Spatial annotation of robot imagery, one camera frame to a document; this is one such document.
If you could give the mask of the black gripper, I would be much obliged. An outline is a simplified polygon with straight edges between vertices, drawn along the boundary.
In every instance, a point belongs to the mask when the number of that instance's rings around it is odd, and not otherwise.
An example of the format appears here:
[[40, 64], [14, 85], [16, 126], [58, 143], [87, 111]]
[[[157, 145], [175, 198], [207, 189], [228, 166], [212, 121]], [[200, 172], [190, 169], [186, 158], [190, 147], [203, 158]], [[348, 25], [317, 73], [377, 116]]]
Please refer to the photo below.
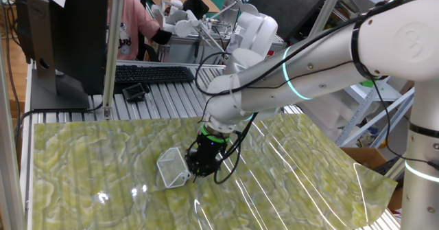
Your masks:
[[190, 173], [198, 177], [206, 177], [220, 169], [221, 159], [216, 156], [224, 151], [228, 145], [228, 139], [219, 139], [212, 135], [199, 134], [196, 138], [197, 149], [188, 148], [185, 153], [185, 161]]

